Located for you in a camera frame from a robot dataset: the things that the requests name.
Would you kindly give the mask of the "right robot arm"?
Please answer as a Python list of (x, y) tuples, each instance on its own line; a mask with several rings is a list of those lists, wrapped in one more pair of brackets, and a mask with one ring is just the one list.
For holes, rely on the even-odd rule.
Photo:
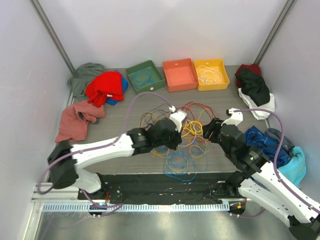
[(241, 195), (281, 220), (297, 240), (320, 238), (320, 204), (303, 193), (258, 148), (249, 146), (238, 122), (214, 118), (202, 127), (203, 138), (219, 144), (237, 171), (228, 178), (226, 193)]

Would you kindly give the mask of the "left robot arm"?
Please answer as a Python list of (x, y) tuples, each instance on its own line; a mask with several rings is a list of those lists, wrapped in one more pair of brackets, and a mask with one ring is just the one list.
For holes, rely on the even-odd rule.
[(55, 190), (76, 187), (100, 200), (107, 192), (98, 173), (85, 170), (86, 167), (120, 157), (131, 157), (151, 152), (166, 146), (176, 150), (182, 142), (183, 121), (164, 118), (148, 129), (133, 128), (118, 137), (90, 144), (70, 145), (62, 141), (48, 157), (49, 176)]

